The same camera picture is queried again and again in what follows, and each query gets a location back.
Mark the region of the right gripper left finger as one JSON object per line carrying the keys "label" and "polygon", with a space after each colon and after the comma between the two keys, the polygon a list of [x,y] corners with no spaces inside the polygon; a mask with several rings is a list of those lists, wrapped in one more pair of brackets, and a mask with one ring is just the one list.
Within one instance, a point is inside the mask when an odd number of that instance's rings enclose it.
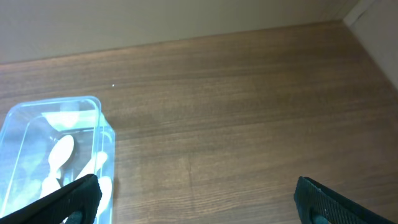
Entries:
{"label": "right gripper left finger", "polygon": [[93,224],[101,198],[98,177],[88,174],[1,218],[1,224]]}

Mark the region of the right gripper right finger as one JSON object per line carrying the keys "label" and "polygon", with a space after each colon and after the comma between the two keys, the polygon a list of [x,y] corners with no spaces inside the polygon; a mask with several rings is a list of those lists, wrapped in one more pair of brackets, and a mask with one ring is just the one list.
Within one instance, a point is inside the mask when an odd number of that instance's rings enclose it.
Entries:
{"label": "right gripper right finger", "polygon": [[299,177],[294,201],[302,223],[394,224],[309,177]]}

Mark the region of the white spoon with long handle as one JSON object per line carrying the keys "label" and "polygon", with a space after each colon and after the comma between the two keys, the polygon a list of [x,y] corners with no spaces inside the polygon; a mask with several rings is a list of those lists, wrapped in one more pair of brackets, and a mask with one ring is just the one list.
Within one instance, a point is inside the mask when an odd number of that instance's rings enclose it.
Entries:
{"label": "white spoon with long handle", "polygon": [[102,196],[99,201],[96,217],[99,217],[107,209],[113,192],[113,184],[110,177],[108,176],[100,177],[98,179],[98,183]]}

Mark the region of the yellow plastic spoon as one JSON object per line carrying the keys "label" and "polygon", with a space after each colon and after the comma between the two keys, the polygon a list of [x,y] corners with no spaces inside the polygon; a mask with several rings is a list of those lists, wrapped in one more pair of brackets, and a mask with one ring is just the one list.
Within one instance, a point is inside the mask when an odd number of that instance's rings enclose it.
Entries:
{"label": "yellow plastic spoon", "polygon": [[75,177],[78,180],[88,174],[96,174],[99,170],[103,169],[103,165],[108,159],[108,155],[105,152],[98,152],[94,157],[92,157],[80,173]]}

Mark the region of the white plastic spoon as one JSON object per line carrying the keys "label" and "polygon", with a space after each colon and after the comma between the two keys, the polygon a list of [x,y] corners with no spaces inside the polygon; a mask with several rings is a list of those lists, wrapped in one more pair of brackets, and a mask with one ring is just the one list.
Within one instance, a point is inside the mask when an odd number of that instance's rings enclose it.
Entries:
{"label": "white plastic spoon", "polygon": [[62,166],[72,156],[74,144],[72,135],[66,135],[55,143],[48,157],[50,171],[42,182],[42,190],[39,198],[46,197],[61,188],[63,178]]}

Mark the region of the right clear plastic container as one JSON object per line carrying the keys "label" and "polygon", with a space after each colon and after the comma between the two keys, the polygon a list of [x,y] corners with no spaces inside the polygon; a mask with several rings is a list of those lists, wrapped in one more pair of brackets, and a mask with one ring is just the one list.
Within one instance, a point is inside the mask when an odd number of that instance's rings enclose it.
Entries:
{"label": "right clear plastic container", "polygon": [[[74,138],[72,156],[62,166],[61,187],[75,181],[98,152],[108,159],[95,175],[108,176],[114,191],[116,134],[94,96],[30,101],[15,105],[1,128],[1,216],[39,200],[48,176],[48,157],[55,143],[66,135]],[[113,192],[107,209],[95,223],[113,221]]]}

